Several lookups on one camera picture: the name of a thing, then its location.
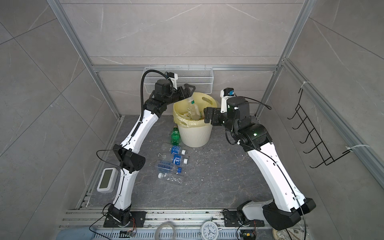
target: white wire basket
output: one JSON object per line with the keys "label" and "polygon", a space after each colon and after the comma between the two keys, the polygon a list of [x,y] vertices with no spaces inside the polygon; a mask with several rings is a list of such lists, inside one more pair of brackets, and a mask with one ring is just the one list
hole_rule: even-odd
{"label": "white wire basket", "polygon": [[[210,94],[212,93],[212,85],[214,82],[214,72],[210,67],[148,67],[147,70],[158,70],[162,73],[171,72],[177,74],[177,87],[188,83],[196,87],[195,92]],[[144,86],[148,94],[155,90],[155,83],[161,79],[158,73],[148,73],[144,78]]]}

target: green bottle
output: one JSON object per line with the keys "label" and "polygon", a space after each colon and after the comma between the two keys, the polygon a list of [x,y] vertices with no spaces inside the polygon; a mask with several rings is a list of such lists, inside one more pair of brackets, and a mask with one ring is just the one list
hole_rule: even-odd
{"label": "green bottle", "polygon": [[170,136],[170,143],[172,145],[178,146],[179,145],[179,139],[180,139],[179,129],[177,128],[177,126],[174,126],[172,134]]}

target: plastic bottle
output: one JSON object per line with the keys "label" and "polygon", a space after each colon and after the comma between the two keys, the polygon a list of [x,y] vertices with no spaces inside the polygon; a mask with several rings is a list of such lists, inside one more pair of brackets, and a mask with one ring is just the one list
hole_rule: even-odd
{"label": "plastic bottle", "polygon": [[192,120],[195,120],[195,121],[200,120],[201,114],[199,111],[199,107],[197,106],[197,104],[195,104],[195,100],[193,99],[193,97],[187,98],[187,101],[188,101],[187,111],[189,113],[189,116],[192,118]]}
{"label": "plastic bottle", "polygon": [[161,154],[162,160],[166,162],[172,162],[175,165],[180,165],[181,163],[187,164],[188,159],[183,158],[183,156],[178,154],[171,154],[169,152],[165,152]]}
{"label": "plastic bottle", "polygon": [[184,178],[180,175],[177,174],[172,174],[172,173],[159,173],[157,175],[158,178],[162,179],[163,181],[176,184],[176,185],[181,185],[184,182]]}
{"label": "plastic bottle", "polygon": [[174,126],[173,127],[173,131],[172,131],[172,134],[170,136],[170,143],[172,145],[175,145],[175,146],[178,146],[179,145],[179,141],[180,141],[180,132],[179,132],[179,128],[177,126]]}
{"label": "plastic bottle", "polygon": [[163,145],[161,145],[161,151],[170,152],[172,154],[178,154],[178,155],[184,155],[185,154],[185,150],[181,149],[181,147],[173,146],[173,145],[168,144],[168,143],[163,143]]}
{"label": "plastic bottle", "polygon": [[162,173],[175,172],[178,174],[182,171],[181,167],[176,167],[172,162],[167,162],[163,160],[157,161],[156,168],[159,170],[159,172]]}

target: clock face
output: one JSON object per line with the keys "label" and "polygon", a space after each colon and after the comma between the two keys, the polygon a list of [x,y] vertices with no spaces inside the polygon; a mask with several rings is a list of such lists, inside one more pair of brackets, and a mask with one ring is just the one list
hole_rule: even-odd
{"label": "clock face", "polygon": [[217,225],[208,221],[201,226],[201,236],[204,240],[216,240],[218,237]]}

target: trash bin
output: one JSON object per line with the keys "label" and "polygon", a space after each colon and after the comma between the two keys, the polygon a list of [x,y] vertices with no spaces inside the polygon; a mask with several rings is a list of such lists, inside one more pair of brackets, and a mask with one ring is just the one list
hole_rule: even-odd
{"label": "trash bin", "polygon": [[[207,94],[193,93],[192,96],[200,111],[206,107],[217,108],[216,101]],[[179,127],[180,138],[189,147],[204,146],[211,135],[212,125],[204,123],[204,119],[198,121],[185,119],[183,115],[188,112],[187,107],[186,99],[173,104],[173,119]]]}

